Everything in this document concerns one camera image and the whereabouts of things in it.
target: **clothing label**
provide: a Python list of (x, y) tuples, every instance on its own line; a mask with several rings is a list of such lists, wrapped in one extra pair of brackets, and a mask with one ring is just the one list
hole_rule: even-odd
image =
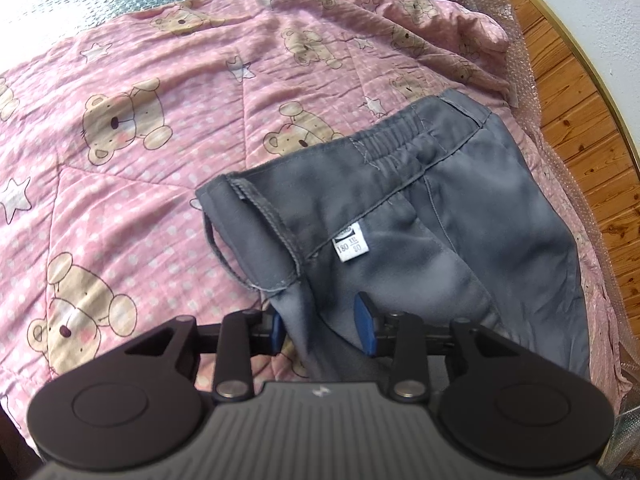
[(358, 222), (340, 231), (333, 242), (335, 252), (338, 253), (341, 262), (348, 262), (356, 256), (369, 252), (369, 247)]

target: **bedspread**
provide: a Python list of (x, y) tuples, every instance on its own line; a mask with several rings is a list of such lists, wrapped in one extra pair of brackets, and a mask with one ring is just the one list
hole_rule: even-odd
[[(422, 96), (497, 113), (574, 234), (591, 377), (617, 408), (616, 320), (593, 247), (513, 119), (508, 40), (445, 0), (187, 0), (121, 16), (0, 78), (0, 398), (25, 437), (52, 377), (176, 316), (260, 303), (218, 265), (194, 190), (367, 128)], [(229, 251), (223, 248), (231, 258)], [(292, 345), (256, 381), (304, 375)], [(196, 379), (210, 387), (214, 358)]]

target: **metal screw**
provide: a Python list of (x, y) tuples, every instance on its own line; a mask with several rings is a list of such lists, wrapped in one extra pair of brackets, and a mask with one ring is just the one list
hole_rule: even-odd
[(242, 381), (231, 380), (223, 381), (217, 387), (216, 391), (219, 395), (226, 397), (227, 399), (235, 399), (236, 397), (242, 397), (249, 391), (249, 387)]
[(400, 381), (394, 386), (394, 392), (400, 397), (405, 399), (413, 399), (414, 397), (420, 397), (424, 395), (427, 388), (419, 381), (409, 379), (407, 381)]

